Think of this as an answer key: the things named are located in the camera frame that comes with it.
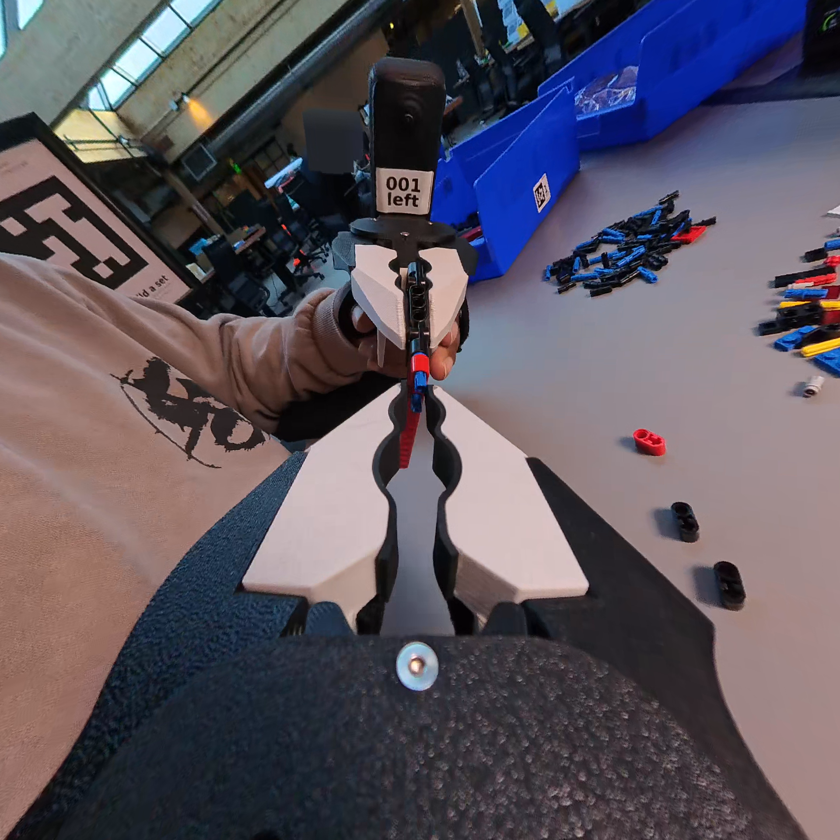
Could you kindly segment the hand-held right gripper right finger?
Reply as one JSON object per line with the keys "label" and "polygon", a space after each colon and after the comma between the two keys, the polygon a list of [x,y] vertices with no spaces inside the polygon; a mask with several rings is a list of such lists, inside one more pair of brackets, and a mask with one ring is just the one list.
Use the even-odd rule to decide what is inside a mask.
{"label": "hand-held right gripper right finger", "polygon": [[437,501],[433,562],[456,634],[501,603],[578,598],[590,584],[528,457],[442,387],[426,400]]}

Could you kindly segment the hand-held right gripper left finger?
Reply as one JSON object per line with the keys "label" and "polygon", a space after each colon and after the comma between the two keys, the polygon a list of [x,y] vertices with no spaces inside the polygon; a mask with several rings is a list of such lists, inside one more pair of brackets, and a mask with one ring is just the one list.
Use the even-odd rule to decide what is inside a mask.
{"label": "hand-held right gripper left finger", "polygon": [[398,568],[396,505],[406,388],[394,385],[314,443],[242,580],[246,592],[335,604],[380,632]]}

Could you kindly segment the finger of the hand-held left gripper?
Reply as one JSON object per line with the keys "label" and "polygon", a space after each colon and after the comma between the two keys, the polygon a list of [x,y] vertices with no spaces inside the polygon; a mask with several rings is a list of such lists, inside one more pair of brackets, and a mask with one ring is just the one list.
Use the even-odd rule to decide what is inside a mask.
{"label": "finger of the hand-held left gripper", "polygon": [[429,265],[426,277],[428,292],[430,347],[435,350],[449,334],[466,299],[468,275],[454,248],[420,249],[418,255]]}
{"label": "finger of the hand-held left gripper", "polygon": [[356,304],[378,333],[405,351],[405,298],[396,251],[381,245],[356,244],[353,257],[350,276]]}

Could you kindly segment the black lego frame block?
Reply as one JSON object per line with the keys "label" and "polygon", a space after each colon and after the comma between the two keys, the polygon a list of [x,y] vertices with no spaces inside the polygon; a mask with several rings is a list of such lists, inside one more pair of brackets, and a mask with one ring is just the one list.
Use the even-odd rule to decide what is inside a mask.
{"label": "black lego frame block", "polygon": [[411,361],[417,354],[428,356],[431,351],[431,321],[427,276],[428,264],[423,259],[412,262],[406,273],[404,289],[406,354]]}

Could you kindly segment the long red lego beam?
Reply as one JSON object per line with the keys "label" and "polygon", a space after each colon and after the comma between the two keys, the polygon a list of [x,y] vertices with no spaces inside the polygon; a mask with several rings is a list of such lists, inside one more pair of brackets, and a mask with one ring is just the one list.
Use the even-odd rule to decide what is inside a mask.
{"label": "long red lego beam", "polygon": [[418,350],[411,352],[409,356],[406,378],[406,420],[400,435],[400,469],[406,469],[410,465],[414,442],[417,434],[417,428],[419,425],[419,420],[423,413],[421,412],[419,415],[412,413],[408,404],[409,396],[411,395],[412,391],[416,390],[413,385],[414,371],[427,372],[427,388],[424,389],[426,397],[429,378],[429,357],[427,353]]}

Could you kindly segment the person's left hand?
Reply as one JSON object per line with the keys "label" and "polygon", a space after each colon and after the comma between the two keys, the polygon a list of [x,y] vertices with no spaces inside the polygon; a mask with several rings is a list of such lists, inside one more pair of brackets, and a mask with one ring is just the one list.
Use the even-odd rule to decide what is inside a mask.
{"label": "person's left hand", "polygon": [[[430,375],[437,382],[448,377],[455,364],[461,341],[460,321],[461,318],[457,317],[430,356]],[[367,362],[367,370],[397,380],[405,379],[407,376],[406,353],[386,339],[383,345],[384,354],[380,356],[379,334],[372,320],[357,305],[354,305],[350,311],[350,322],[361,335],[359,348]]]}

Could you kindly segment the black office chair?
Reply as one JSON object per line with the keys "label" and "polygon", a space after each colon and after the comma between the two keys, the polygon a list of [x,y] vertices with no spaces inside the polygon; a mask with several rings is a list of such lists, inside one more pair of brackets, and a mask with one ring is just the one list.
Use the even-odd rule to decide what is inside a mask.
{"label": "black office chair", "polygon": [[203,247],[213,269],[212,281],[223,293],[228,312],[243,317],[271,316],[266,308],[268,290],[252,276],[235,247],[225,238],[216,238]]}

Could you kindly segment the pile of black blue pegs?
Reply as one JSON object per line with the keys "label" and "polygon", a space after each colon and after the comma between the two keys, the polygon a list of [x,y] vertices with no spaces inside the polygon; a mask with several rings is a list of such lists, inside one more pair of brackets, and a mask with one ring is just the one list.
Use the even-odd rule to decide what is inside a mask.
{"label": "pile of black blue pegs", "polygon": [[687,246],[669,240],[692,225],[710,228],[718,222],[716,216],[695,218],[689,209],[678,211],[678,199],[679,192],[669,193],[654,206],[602,227],[569,255],[549,263],[542,280],[560,295],[580,288],[590,298],[605,297],[636,280],[656,284],[669,255]]}

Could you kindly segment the clear plastic bag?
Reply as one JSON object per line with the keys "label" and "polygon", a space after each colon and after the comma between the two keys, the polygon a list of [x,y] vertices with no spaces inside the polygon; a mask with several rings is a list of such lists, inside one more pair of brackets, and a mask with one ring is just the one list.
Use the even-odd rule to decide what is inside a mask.
{"label": "clear plastic bag", "polygon": [[635,104],[638,65],[625,66],[588,82],[574,94],[578,120]]}

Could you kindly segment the skylight window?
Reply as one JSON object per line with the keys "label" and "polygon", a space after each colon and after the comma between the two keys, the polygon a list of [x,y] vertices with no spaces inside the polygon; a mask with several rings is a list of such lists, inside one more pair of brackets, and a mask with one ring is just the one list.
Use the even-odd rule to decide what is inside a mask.
{"label": "skylight window", "polygon": [[90,111],[116,111],[222,2],[173,1],[161,7],[87,92]]}

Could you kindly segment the white board black square pattern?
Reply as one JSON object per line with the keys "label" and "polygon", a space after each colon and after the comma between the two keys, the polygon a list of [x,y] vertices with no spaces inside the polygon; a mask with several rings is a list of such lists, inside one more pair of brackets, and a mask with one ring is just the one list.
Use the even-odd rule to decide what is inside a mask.
{"label": "white board black square pattern", "polygon": [[195,277],[33,113],[1,126],[1,250],[129,297],[177,303]]}

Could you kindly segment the pile of mixed coloured bricks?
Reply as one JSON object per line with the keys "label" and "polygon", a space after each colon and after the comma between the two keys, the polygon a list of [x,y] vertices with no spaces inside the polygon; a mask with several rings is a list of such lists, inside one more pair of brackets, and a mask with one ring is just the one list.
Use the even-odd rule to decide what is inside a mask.
{"label": "pile of mixed coloured bricks", "polygon": [[801,256],[802,268],[776,275],[768,286],[772,313],[756,336],[797,354],[825,375],[839,378],[839,232]]}

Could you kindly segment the grey ventilation duct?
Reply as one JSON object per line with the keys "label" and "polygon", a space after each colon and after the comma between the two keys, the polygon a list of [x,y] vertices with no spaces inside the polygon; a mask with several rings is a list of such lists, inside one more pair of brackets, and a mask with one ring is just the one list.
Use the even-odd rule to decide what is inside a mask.
{"label": "grey ventilation duct", "polygon": [[213,132],[208,149],[224,155],[278,123],[288,106],[374,29],[382,26],[397,2],[364,2],[330,34],[325,35],[288,72],[273,83],[223,129]]}

